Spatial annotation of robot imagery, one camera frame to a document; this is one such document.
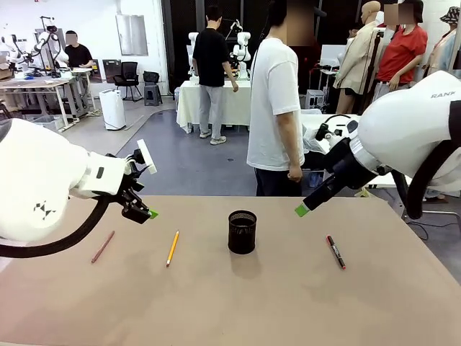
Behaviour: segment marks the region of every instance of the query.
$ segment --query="black t-shirt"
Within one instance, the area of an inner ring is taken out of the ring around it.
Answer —
[[[224,36],[214,29],[203,30],[195,40],[194,59],[197,60],[200,85],[224,85],[223,63],[230,60]]]
[[[78,45],[77,47],[72,47],[68,45],[64,49],[66,54],[69,56],[69,66],[70,67],[79,67],[80,65],[86,65],[90,60],[93,60],[91,53],[88,48],[84,45]]]

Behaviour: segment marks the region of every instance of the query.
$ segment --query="white wall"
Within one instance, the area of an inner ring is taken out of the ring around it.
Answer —
[[[421,25],[428,35],[428,43],[424,62],[427,61],[434,46],[442,38],[443,34],[449,31],[448,24],[443,23],[440,17],[448,12],[451,6],[460,6],[461,0],[423,0],[424,1],[424,23]]]
[[[143,71],[161,75],[159,86],[167,93],[167,68],[161,0],[121,0],[122,14],[142,14],[146,24],[148,56],[122,56],[118,40],[117,0],[0,0],[0,35],[15,34],[33,40],[32,33],[42,27],[40,16],[55,17],[55,25],[63,31],[74,30],[79,42],[99,60],[105,79],[102,59],[137,61],[142,81]],[[113,84],[92,84],[94,92],[111,89]]]

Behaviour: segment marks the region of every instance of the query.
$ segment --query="black mesh cup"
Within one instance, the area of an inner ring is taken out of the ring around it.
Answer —
[[[256,215],[237,210],[229,215],[229,250],[249,254],[256,246]]]

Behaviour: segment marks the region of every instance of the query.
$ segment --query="red t-shirt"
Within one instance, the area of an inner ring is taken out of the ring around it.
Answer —
[[[390,81],[394,75],[405,67],[416,56],[424,54],[427,46],[427,32],[416,25],[408,35],[399,30],[390,41],[382,56],[380,70],[377,73],[379,81]],[[401,84],[413,81],[414,69],[400,77]]]

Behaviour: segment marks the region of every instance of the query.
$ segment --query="white tablecloth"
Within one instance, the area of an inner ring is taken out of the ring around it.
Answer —
[[[250,125],[250,81],[237,81],[238,92],[233,92],[230,81],[224,85],[224,125]],[[176,122],[181,128],[190,133],[188,124],[199,123],[199,85],[185,81],[179,92],[179,108]]]
[[[320,127],[321,123],[324,122],[326,119],[331,117],[331,114],[305,114],[301,112],[301,122],[306,128],[318,128]],[[360,121],[360,116],[358,115],[349,115],[351,119],[347,117],[334,117],[328,122],[328,127],[331,132],[334,132],[337,128],[341,130],[346,130],[345,125],[351,121],[356,120],[357,122]],[[329,142],[324,139],[319,142],[320,147],[323,149],[323,152],[326,154],[330,151],[330,144]],[[411,184],[411,178],[406,177],[406,181],[408,184]],[[373,188],[387,188],[387,187],[395,187],[394,179],[391,174],[386,174],[384,176],[377,176],[371,182],[368,183],[369,187]]]

